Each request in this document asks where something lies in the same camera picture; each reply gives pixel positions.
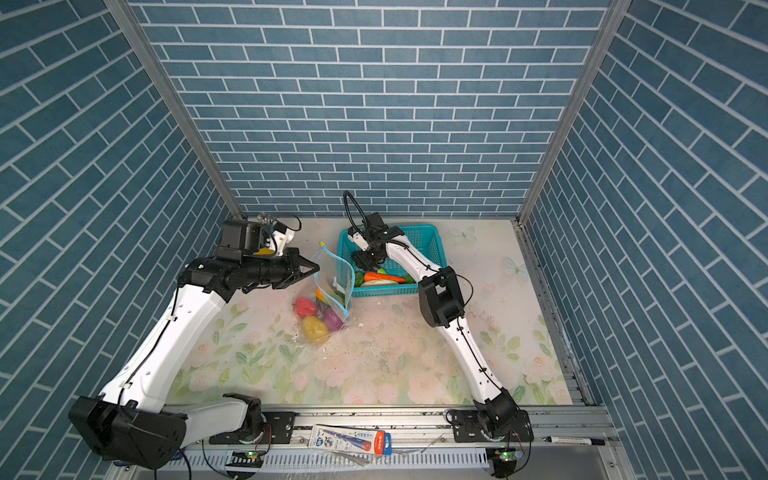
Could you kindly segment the red toy pepper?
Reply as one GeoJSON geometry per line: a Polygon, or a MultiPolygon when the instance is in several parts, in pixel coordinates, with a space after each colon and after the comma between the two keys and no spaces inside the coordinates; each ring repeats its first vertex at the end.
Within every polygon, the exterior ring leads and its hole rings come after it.
{"type": "Polygon", "coordinates": [[[308,316],[315,316],[317,313],[317,306],[314,301],[305,297],[299,297],[293,305],[293,312],[300,319],[304,319],[308,316]]]}

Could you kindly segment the toy corn cob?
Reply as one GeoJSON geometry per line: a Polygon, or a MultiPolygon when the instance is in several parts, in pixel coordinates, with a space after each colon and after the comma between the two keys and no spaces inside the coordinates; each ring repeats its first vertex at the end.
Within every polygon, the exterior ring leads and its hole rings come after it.
{"type": "Polygon", "coordinates": [[[315,296],[316,299],[323,302],[325,305],[336,308],[336,309],[346,309],[345,304],[345,297],[343,294],[339,294],[335,290],[331,289],[329,292],[316,288],[315,289],[315,296]]]}

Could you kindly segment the clear zip top bag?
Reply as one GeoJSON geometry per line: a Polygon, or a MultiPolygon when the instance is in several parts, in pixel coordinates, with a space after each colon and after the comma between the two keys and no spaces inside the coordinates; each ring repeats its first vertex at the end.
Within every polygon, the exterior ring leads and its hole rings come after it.
{"type": "Polygon", "coordinates": [[[292,312],[300,334],[308,342],[321,344],[345,328],[355,289],[353,266],[333,253],[324,242],[310,258],[319,269],[300,282],[292,312]]]}

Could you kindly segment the purple toy onion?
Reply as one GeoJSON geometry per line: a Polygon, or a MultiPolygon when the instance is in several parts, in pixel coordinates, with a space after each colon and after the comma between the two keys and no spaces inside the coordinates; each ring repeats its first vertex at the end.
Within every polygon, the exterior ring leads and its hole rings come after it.
{"type": "Polygon", "coordinates": [[[344,326],[343,320],[332,308],[328,308],[324,311],[322,321],[330,332],[339,331],[344,326]]]}

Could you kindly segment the yellow toy potato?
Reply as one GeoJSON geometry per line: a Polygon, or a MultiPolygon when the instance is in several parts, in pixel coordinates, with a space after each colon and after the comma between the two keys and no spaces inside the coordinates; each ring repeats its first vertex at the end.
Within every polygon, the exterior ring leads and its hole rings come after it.
{"type": "Polygon", "coordinates": [[[313,343],[321,343],[330,335],[325,323],[314,315],[308,315],[301,321],[301,330],[304,336],[313,343]]]}

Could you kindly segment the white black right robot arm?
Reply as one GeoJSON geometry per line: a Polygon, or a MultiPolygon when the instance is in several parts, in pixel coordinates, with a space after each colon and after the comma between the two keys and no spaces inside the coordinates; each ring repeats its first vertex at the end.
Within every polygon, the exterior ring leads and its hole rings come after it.
{"type": "Polygon", "coordinates": [[[491,440],[517,437],[521,442],[532,441],[527,412],[493,373],[473,337],[455,271],[429,260],[395,227],[386,227],[377,234],[349,230],[347,238],[358,247],[354,252],[356,262],[377,266],[390,259],[417,281],[421,314],[442,335],[458,360],[470,385],[483,434],[491,440]]]}

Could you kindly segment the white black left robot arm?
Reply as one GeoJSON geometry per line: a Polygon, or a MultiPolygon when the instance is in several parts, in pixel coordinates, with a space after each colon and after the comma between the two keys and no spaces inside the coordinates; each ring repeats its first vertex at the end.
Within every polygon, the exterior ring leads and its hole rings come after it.
{"type": "Polygon", "coordinates": [[[100,392],[79,397],[68,418],[90,450],[105,461],[157,470],[183,448],[220,434],[240,443],[265,436],[255,397],[226,394],[191,406],[169,407],[170,387],[198,337],[237,291],[287,288],[318,273],[318,264],[287,248],[280,257],[218,257],[190,262],[163,318],[100,392]]]}

